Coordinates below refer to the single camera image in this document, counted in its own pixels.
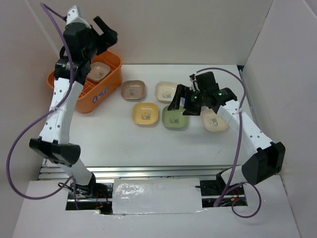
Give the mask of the brown panda plate front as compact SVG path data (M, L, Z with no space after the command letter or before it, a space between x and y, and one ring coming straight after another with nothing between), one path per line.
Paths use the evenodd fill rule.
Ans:
M90 81L99 83L101 82L111 71L109 65L102 62L94 62L91 64L91 71L87 75Z

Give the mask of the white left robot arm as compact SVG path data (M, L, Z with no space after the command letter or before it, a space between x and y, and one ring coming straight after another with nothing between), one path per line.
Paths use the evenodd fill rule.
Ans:
M101 35L84 22L73 20L67 23L62 34L64 47L54 67L50 114L39 137L29 142L31 149L73 177L76 191L87 198L94 197L102 185L80 160L80 146L69 142L70 125L93 58L117 43L116 31L99 16L94 22L102 30Z

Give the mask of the yellow panda plate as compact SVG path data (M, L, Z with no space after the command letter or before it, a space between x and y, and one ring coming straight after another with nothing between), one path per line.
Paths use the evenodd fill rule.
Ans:
M159 108L154 103L137 103L133 107L132 120L138 125L153 125L159 119Z

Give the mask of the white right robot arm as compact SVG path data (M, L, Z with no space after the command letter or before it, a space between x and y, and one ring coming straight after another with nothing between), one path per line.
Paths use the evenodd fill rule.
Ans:
M274 142L258 128L229 88L218 90L212 86L195 92L179 84L168 110L178 109L181 99L184 99L183 114L186 116L200 115L203 106L212 109L238 134L238 145L247 150L249 159L244 164L234 165L216 176L215 187L219 193L227 194L238 183L256 185L281 171L285 146Z

